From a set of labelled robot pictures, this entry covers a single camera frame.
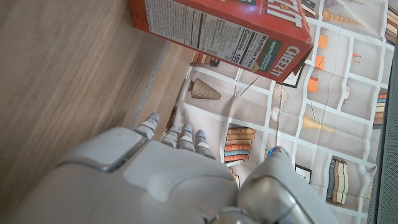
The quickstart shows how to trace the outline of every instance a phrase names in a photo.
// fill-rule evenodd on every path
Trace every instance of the nutrition facts label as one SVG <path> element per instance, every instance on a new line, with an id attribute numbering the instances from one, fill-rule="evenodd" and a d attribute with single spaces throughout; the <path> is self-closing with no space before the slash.
<path id="1" fill-rule="evenodd" d="M 268 35 L 173 0 L 146 0 L 149 30 L 252 69 Z"/>

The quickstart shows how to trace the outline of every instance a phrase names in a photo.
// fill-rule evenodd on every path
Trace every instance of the cheez-it logo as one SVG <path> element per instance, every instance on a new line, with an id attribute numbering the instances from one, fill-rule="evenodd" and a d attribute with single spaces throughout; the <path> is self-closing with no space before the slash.
<path id="1" fill-rule="evenodd" d="M 298 53 L 300 53 L 300 49 L 298 47 L 288 47 L 279 59 L 278 63 L 276 63 L 275 67 L 271 70 L 270 74 L 279 77 Z"/>
<path id="2" fill-rule="evenodd" d="M 303 17 L 299 14 L 299 7 L 295 0 L 268 0 L 266 13 L 293 22 L 302 28 Z"/>

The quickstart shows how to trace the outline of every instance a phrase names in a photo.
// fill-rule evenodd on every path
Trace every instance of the blue light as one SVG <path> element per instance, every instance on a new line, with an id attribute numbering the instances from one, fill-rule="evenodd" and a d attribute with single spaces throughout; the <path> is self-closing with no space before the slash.
<path id="1" fill-rule="evenodd" d="M 272 149 L 268 152 L 267 156 L 271 155 L 271 153 L 272 153 L 273 151 L 274 151 L 274 148 L 272 148 Z"/>

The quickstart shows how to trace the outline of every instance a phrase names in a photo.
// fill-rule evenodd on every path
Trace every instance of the red cracker box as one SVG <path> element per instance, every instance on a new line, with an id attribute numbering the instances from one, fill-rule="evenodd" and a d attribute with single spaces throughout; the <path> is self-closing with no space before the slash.
<path id="1" fill-rule="evenodd" d="M 282 82 L 313 47 L 300 0 L 131 0 L 134 25 Z"/>

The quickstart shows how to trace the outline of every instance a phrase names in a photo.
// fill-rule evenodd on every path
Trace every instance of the wooden floor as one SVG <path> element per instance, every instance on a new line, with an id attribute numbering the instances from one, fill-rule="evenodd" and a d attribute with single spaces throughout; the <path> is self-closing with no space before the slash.
<path id="1" fill-rule="evenodd" d="M 126 0 L 2 0 L 0 220 L 98 133 L 156 111 L 159 138 L 192 55 L 133 28 Z"/>

